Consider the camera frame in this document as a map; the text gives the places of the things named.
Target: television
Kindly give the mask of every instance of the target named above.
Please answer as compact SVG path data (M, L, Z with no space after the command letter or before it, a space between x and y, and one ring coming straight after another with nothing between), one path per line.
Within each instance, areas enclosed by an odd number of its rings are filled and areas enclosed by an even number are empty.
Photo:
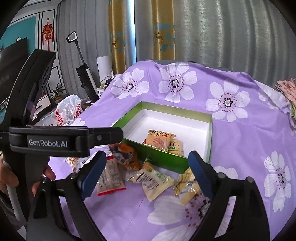
M0 51L0 106L5 105L19 72L28 59L28 39Z

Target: blue gripper pad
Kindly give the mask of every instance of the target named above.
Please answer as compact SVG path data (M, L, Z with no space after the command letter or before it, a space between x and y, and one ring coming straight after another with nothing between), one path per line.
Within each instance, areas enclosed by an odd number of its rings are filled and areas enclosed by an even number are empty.
M203 169L203 167L206 167L206 165L209 164L204 163L203 159L196 151L189 153L188 164L195 176L196 181L198 182L198 185L200 186L202 193L212 201L214 197L212 183Z
M87 171L88 174L85 177L82 176L82 184L79 188L81 189L81 198L84 200L87 197L90 197L93 193L96 184L104 171L106 166L107 157L103 151L98 151L92 160L85 164L80 172Z

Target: teal wall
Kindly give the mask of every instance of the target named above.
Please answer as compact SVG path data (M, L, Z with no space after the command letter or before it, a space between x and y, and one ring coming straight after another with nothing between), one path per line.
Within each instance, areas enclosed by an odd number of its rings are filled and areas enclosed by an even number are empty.
M3 110L0 110L0 123L3 121L5 116L6 107Z
M35 25L36 16L27 18L8 27L0 40L0 47L4 48L15 43L17 38L28 38L28 54L30 55L35 49Z

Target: cordless vacuum cleaner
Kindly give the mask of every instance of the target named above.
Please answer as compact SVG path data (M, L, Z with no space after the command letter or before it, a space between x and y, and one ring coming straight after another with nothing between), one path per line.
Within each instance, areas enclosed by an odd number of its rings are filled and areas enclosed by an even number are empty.
M82 65L79 66L78 68L76 68L77 74L80 78L80 81L82 83L81 87L83 87L88 95L88 97L91 99L91 102L94 103L99 99L98 96L98 92L96 91L97 87L96 84L94 82L94 79L91 75L91 72L89 70L89 67L87 66L87 64L84 62L79 45L78 45L78 37L77 37L77 33L76 31L70 33L67 38L66 41L68 43L72 43L75 42L77 49L78 49L78 53L80 55L81 61L82 61Z

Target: gray curtain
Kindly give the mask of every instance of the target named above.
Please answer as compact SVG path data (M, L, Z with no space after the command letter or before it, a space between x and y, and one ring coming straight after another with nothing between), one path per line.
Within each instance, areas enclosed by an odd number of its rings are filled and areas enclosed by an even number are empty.
M124 0L124 56L126 68L136 63L134 0Z
M57 9L57 45L62 77L68 94L81 99L88 98L77 75L82 65L75 43L67 43L66 37L77 32L79 47L85 63L99 87L99 71L96 58L110 54L108 1L63 0Z
M296 37L269 0L174 0L175 60L247 72L269 85L296 77ZM137 61L153 59L151 0L135 0Z

